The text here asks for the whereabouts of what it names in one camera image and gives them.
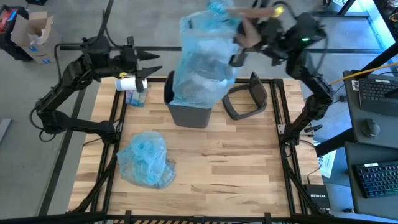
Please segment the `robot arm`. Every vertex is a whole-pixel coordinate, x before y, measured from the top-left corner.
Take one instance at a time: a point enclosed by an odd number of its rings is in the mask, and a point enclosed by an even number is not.
[[[109,18],[113,0],[110,0],[98,36],[89,39],[83,38],[81,44],[58,44],[64,46],[64,50],[79,50],[82,55],[71,62],[63,72],[59,83],[53,87],[42,99],[36,102],[34,109],[30,113],[30,121],[36,127],[41,129],[39,138],[43,132],[56,134],[66,130],[83,131],[86,133],[98,134],[104,143],[116,143],[120,133],[115,130],[112,121],[102,121],[100,123],[84,121],[81,119],[70,118],[65,113],[57,111],[57,108],[75,91],[84,90],[93,80],[98,82],[101,78],[116,77],[119,78],[121,72],[132,73],[136,77],[136,86],[138,92],[143,91],[142,81],[150,74],[158,71],[162,66],[143,68],[138,70],[138,60],[151,60],[159,58],[158,55],[143,51],[137,51],[134,48],[133,37],[127,38],[127,44],[120,46],[113,43],[110,39],[106,23]],[[110,57],[111,50],[118,50],[119,55]],[[32,121],[32,114],[36,111],[37,116],[43,123],[42,128],[35,125]]]
[[[322,39],[325,39],[327,44],[328,39],[323,26],[309,13],[293,17],[297,23],[287,32],[284,32],[281,21],[275,17],[256,24],[261,41],[253,49],[270,57],[272,66],[287,62],[286,74],[301,80],[313,93],[306,101],[301,115],[292,124],[285,126],[283,144],[298,145],[300,132],[311,121],[324,117],[333,102],[334,92],[322,74],[318,73],[320,64],[315,68],[310,54],[305,50]]]

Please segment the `black keyboard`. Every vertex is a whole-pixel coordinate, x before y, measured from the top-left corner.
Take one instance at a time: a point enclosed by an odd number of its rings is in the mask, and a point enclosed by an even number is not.
[[[398,195],[398,161],[354,165],[364,198]]]
[[[398,82],[391,80],[359,79],[361,109],[386,116],[398,116],[398,99],[385,97],[385,94],[398,89]]]

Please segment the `wooden table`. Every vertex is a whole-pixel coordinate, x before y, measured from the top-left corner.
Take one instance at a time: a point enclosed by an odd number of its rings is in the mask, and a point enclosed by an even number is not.
[[[284,83],[294,120],[304,106],[299,81],[286,79]],[[220,102],[213,108],[207,128],[183,128],[174,124],[164,104],[163,85],[150,83],[144,108],[127,107],[120,150],[133,135],[158,131],[167,143],[168,159],[176,163],[176,178],[163,190],[138,187],[122,180],[117,166],[109,213],[132,210],[135,215],[262,217],[270,212],[273,217],[289,217],[271,97],[265,112],[250,118],[233,121]],[[269,85],[264,86],[271,95]],[[114,89],[112,78],[103,80],[92,121],[109,119]],[[256,107],[248,91],[234,93],[230,98],[238,113]],[[88,134],[86,141],[97,137]],[[102,142],[97,141],[83,149],[68,209],[77,207],[94,186],[102,148]],[[301,144],[297,154],[306,182],[307,174],[318,168],[316,153],[308,144]],[[319,171],[310,178],[312,183],[322,184]],[[298,193],[293,189],[295,207],[300,212]],[[99,198],[101,209],[103,192]]]

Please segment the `concrete floor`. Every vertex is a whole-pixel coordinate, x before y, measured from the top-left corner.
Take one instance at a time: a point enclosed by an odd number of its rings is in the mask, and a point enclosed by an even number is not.
[[[64,42],[79,42],[82,37],[96,35],[101,24],[101,10],[106,7],[107,0],[49,0],[45,6],[29,6],[30,12],[48,11],[55,16],[53,27],[61,33]],[[250,6],[252,1],[236,0],[239,7]],[[288,0],[296,13],[311,11],[321,4],[314,0]],[[0,0],[0,4],[9,6],[26,6],[24,0]],[[108,23],[112,38],[117,43],[125,43],[126,37],[133,35],[137,45],[180,45],[178,36],[178,20],[189,13],[204,9],[205,0],[191,1],[156,1],[156,0],[118,0],[115,1]],[[284,24],[293,24],[289,15],[284,15]],[[377,40],[364,19],[325,18],[323,23],[330,35],[331,48],[378,49]],[[318,43],[314,47],[323,47]],[[162,57],[150,62],[141,63],[141,67],[163,65],[164,69],[154,75],[166,75],[175,69],[180,54],[178,52],[155,52]],[[62,68],[75,59],[79,53],[61,52]],[[360,69],[377,55],[328,54],[320,71],[328,82],[341,77],[343,70]],[[315,63],[320,55],[314,54]],[[35,62],[16,62],[5,52],[0,51],[0,118],[12,118],[13,122],[3,142],[0,143],[0,219],[13,217],[29,217],[36,215],[42,203],[45,189],[59,152],[63,135],[59,134],[54,141],[42,143],[37,135],[39,131],[29,123],[28,115],[36,100],[46,94],[57,82],[54,64],[37,65]],[[288,78],[284,66],[271,67],[271,60],[263,55],[249,54],[248,62],[240,70],[239,76],[250,76],[256,71],[261,77]],[[89,119],[98,84],[90,85],[79,115],[81,119]],[[303,87],[303,97],[310,94]],[[76,94],[70,97],[60,110],[71,112]],[[325,127],[317,136],[330,138],[349,128],[349,116],[345,103],[336,103],[328,114],[316,124]],[[74,133],[67,157],[62,169],[60,180],[55,191],[50,214],[64,213],[73,187],[76,170],[81,154],[81,145],[85,134]],[[328,186],[332,196],[336,186]],[[352,206],[349,193],[338,198],[335,212]],[[344,214],[344,216],[368,219],[362,215]]]

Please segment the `trash can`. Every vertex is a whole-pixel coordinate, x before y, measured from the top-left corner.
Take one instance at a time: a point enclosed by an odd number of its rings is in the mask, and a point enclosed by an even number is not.
[[[188,106],[170,105],[174,98],[173,92],[174,71],[171,71],[164,85],[164,103],[169,107],[174,123],[187,128],[205,128],[210,119],[211,108],[193,108]]]

